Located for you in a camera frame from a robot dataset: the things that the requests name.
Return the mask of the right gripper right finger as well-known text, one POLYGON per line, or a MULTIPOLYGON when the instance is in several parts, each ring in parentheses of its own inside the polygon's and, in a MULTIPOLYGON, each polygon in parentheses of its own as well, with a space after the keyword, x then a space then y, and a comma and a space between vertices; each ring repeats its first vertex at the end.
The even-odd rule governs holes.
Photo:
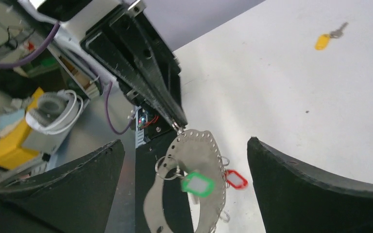
POLYGON ((256 137, 247 159, 268 233, 373 233, 373 184, 325 171, 256 137))

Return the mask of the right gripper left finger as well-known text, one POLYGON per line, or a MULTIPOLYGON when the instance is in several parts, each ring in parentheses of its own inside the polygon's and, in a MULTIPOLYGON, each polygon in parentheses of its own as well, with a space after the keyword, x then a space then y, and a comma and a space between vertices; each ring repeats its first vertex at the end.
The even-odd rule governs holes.
POLYGON ((102 233, 125 150, 116 140, 17 184, 0 186, 0 233, 102 233))

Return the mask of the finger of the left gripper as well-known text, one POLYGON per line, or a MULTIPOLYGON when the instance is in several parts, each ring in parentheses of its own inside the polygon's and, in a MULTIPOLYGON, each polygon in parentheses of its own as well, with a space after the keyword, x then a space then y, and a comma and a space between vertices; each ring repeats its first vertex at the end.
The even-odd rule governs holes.
POLYGON ((181 69, 143 13, 132 16, 116 11, 104 17, 87 31, 81 48, 170 125, 187 125, 181 104, 181 69))

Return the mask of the perforated metal ring plate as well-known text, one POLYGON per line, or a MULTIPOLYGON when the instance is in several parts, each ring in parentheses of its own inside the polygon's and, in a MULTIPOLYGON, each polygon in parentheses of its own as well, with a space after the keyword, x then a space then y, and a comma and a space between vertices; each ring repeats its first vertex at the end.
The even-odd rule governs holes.
MULTIPOLYGON (((173 156, 179 163, 182 177, 177 178, 179 179, 177 190, 181 193, 187 193, 182 191, 181 181, 191 172, 201 173, 215 182, 215 188, 208 197, 200 198, 194 195, 200 202, 200 216, 196 232, 213 233, 225 206, 226 170, 212 133, 197 130, 184 131, 169 144, 165 156, 167 155, 173 156)), ((165 180, 158 178, 155 174, 154 183, 143 203, 144 217, 152 233, 175 232, 175 229, 168 225, 168 219, 164 213, 169 209, 163 205, 166 200, 163 194, 164 184, 165 180)))

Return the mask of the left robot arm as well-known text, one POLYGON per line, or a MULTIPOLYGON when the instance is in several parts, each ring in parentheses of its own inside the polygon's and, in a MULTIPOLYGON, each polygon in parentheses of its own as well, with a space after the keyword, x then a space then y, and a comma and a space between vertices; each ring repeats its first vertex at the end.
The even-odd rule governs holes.
POLYGON ((21 0, 34 25, 58 23, 53 46, 82 71, 118 84, 128 100, 156 111, 182 130, 177 58, 144 14, 142 0, 21 0))

